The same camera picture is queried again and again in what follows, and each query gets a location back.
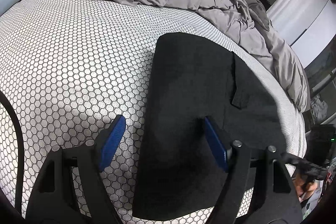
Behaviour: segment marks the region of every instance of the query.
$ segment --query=mattress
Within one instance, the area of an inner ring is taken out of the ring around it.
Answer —
[[[155,43],[169,32],[202,36],[236,53],[273,96],[287,152],[304,156],[302,114],[279,83],[198,14],[106,0],[22,0],[0,17],[0,90],[16,110],[24,136],[23,215],[51,147],[70,148],[94,139],[122,114],[126,131],[101,177],[125,223],[154,222],[132,217],[132,197]],[[17,143],[1,105],[0,129],[0,187],[14,204]],[[73,178],[81,212],[90,215],[76,168]],[[245,193],[239,215],[247,212],[252,192]],[[210,212],[207,208],[165,223],[201,224]]]

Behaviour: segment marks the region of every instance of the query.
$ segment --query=person's hand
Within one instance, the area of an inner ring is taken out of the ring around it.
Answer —
[[[307,183],[307,186],[305,187],[305,189],[303,189],[303,186],[306,182],[305,180],[302,179],[300,174],[296,175],[295,180],[293,182],[297,197],[300,202],[310,198],[313,195],[314,191],[317,189],[316,182]]]

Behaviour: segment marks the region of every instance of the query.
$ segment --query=bolt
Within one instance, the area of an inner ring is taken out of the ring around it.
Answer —
[[[274,153],[277,150],[277,148],[274,145],[268,146],[268,151]]]
[[[85,144],[86,144],[87,146],[92,146],[92,145],[95,144],[95,141],[94,141],[94,140],[87,140],[87,141],[85,142]]]
[[[52,148],[51,148],[52,151],[56,152],[59,150],[59,145],[54,145]]]
[[[241,147],[242,146],[242,142],[240,140],[234,140],[232,144],[235,147]]]

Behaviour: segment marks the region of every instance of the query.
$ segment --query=bed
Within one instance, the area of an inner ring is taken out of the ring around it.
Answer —
[[[132,217],[131,204],[155,43],[169,32],[202,36],[236,53],[273,96],[287,152],[304,156],[302,114],[276,79],[195,12],[107,0],[21,0],[0,17],[0,90],[16,110],[24,135],[23,215],[51,147],[94,139],[122,114],[126,132],[101,177],[125,223],[154,222]],[[2,106],[0,128],[0,187],[14,204],[17,144]],[[76,168],[73,178],[81,212],[89,215]],[[247,212],[252,191],[245,193],[239,215]],[[210,212],[203,209],[166,223],[201,224]]]

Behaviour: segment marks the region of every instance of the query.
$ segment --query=black cloth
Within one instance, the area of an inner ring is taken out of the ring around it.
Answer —
[[[133,216],[169,220],[215,205],[226,174],[202,131],[211,115],[232,139],[285,151],[276,104],[233,52],[203,37],[159,37],[148,88]]]

